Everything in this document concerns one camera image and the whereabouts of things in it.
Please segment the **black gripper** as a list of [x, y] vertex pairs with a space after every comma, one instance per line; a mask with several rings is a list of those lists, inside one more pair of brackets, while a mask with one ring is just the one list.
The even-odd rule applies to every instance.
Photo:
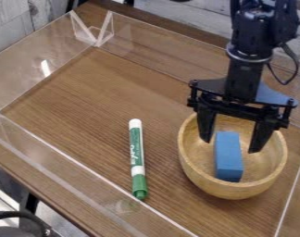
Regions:
[[255, 122], [247, 153], [261, 151], [275, 130], [290, 123], [298, 103], [262, 81], [263, 63], [231, 58], [221, 79], [191, 80], [187, 106], [197, 113], [201, 139], [209, 143], [218, 114]]

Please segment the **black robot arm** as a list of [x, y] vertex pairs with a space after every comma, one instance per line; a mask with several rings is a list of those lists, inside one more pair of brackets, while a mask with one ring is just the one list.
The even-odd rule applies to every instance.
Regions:
[[191, 80], [187, 106], [197, 113], [199, 137], [211, 139], [222, 114], [255, 122], [249, 151], [257, 153], [274, 131], [286, 128], [298, 102], [266, 85], [262, 71], [271, 67], [277, 47], [296, 57], [287, 42], [300, 26], [294, 0], [230, 0], [231, 39], [226, 45], [229, 68], [221, 79]]

